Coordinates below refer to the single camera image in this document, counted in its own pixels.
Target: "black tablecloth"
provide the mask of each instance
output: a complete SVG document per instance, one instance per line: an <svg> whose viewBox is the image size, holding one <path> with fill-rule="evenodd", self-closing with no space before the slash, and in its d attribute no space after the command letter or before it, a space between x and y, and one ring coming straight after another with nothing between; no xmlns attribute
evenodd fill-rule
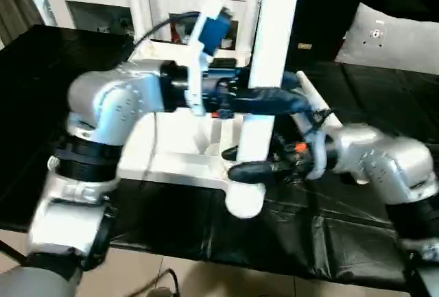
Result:
<svg viewBox="0 0 439 297"><path fill-rule="evenodd" d="M67 113L69 83L125 60L131 44L126 36L35 26L0 52L0 228L29 225L50 141ZM306 73L343 122L412 136L437 152L437 76L336 63ZM331 173L268 186L261 214L250 220L230 215L222 191L212 189L122 180L115 203L115 247L404 290L395 234L379 198L369 186Z"/></svg>

